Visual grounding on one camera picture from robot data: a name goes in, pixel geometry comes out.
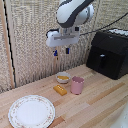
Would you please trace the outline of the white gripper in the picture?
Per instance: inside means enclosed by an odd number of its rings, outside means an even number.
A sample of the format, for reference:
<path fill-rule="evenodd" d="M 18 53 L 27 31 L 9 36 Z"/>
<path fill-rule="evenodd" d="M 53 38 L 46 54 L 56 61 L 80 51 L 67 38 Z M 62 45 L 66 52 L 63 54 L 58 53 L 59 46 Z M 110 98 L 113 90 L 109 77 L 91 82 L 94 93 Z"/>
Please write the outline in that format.
<path fill-rule="evenodd" d="M 75 44 L 79 40 L 79 33 L 70 33 L 68 35 L 62 35 L 58 31 L 49 31 L 47 33 L 46 45 L 48 47 L 64 46 Z M 66 48 L 66 54 L 70 53 L 70 48 Z M 58 56 L 57 50 L 54 51 L 54 56 Z"/>

